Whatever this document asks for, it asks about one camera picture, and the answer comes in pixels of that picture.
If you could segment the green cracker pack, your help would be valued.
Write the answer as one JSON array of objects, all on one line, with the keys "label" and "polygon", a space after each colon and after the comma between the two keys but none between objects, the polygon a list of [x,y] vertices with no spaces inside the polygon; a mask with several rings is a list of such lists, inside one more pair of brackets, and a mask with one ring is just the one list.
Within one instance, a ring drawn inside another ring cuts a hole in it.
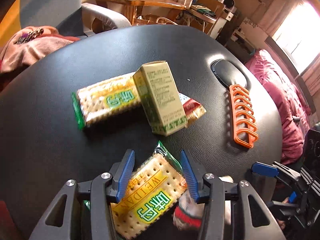
[{"label": "green cracker pack", "polygon": [[159,141],[153,154],[133,172],[125,195],[112,204],[117,239],[134,239],[155,223],[186,191],[180,163]]},{"label": "green cracker pack", "polygon": [[140,106],[133,75],[131,72],[116,76],[72,93],[78,128],[82,130]]}]

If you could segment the orange plastic rack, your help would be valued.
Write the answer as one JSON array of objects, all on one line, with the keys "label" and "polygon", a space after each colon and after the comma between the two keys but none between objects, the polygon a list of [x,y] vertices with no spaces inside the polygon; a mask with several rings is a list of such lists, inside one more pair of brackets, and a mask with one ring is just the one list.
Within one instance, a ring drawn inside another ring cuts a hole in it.
[{"label": "orange plastic rack", "polygon": [[253,148],[259,139],[249,91],[239,84],[229,86],[234,141],[245,148]]}]

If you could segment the brown striped sock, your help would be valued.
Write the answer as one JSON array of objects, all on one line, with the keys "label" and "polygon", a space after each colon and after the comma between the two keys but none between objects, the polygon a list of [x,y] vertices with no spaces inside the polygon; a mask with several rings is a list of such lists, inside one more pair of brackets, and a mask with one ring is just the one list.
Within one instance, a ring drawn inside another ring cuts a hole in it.
[{"label": "brown striped sock", "polygon": [[[231,176],[219,177],[221,181],[233,183]],[[173,214],[173,223],[179,230],[199,230],[202,223],[204,204],[196,204],[186,190],[178,200]],[[231,225],[231,201],[225,200],[225,225]]]}]

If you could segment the red candy wrapper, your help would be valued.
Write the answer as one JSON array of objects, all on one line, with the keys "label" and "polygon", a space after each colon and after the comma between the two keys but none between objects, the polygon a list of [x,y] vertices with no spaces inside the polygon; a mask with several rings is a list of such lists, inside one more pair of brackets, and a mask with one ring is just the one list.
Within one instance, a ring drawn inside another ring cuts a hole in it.
[{"label": "red candy wrapper", "polygon": [[182,93],[179,93],[179,97],[187,117],[187,124],[185,127],[189,127],[193,122],[206,113],[206,109],[202,104]]}]

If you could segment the small green tea carton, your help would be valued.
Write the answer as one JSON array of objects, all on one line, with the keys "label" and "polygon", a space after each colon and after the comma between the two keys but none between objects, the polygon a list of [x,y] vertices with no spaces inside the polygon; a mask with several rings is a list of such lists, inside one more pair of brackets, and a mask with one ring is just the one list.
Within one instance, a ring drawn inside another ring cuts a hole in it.
[{"label": "small green tea carton", "polygon": [[153,133],[168,136],[186,126],[187,117],[167,61],[141,65],[133,80]]}]

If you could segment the pink bedding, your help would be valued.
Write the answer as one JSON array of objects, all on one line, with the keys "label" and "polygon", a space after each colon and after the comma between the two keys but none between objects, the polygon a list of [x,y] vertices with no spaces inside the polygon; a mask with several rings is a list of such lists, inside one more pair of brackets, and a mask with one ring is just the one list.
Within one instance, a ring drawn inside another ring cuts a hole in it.
[{"label": "pink bedding", "polygon": [[278,109],[283,131],[281,163],[297,162],[303,154],[304,138],[310,129],[310,108],[303,95],[268,51],[257,50],[245,66],[263,85]]}]

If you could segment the pink garment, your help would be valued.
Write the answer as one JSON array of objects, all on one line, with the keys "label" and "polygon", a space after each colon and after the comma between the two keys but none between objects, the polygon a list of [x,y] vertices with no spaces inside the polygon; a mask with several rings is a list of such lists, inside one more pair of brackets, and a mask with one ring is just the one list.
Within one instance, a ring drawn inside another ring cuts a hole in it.
[{"label": "pink garment", "polygon": [[45,56],[80,38],[63,36],[52,26],[28,26],[16,34],[1,49],[1,73],[31,66]]}]

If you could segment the wooden side table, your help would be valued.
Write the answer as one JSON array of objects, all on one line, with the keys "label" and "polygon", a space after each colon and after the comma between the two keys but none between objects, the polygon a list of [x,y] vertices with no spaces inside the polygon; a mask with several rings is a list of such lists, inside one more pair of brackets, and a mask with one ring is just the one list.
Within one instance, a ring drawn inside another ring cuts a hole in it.
[{"label": "wooden side table", "polygon": [[123,5],[122,13],[132,25],[138,23],[138,11],[141,11],[143,7],[161,7],[176,11],[187,8],[185,5],[171,0],[95,0],[95,2],[103,7],[107,7],[108,2]]}]

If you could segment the cluttered white desk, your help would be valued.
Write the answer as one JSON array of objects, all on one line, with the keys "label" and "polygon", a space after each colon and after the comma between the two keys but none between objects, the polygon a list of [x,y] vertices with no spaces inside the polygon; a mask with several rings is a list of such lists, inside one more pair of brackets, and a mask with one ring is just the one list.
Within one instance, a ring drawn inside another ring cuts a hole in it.
[{"label": "cluttered white desk", "polygon": [[233,18],[235,10],[234,0],[196,0],[181,16],[184,25],[217,39],[225,24]]}]

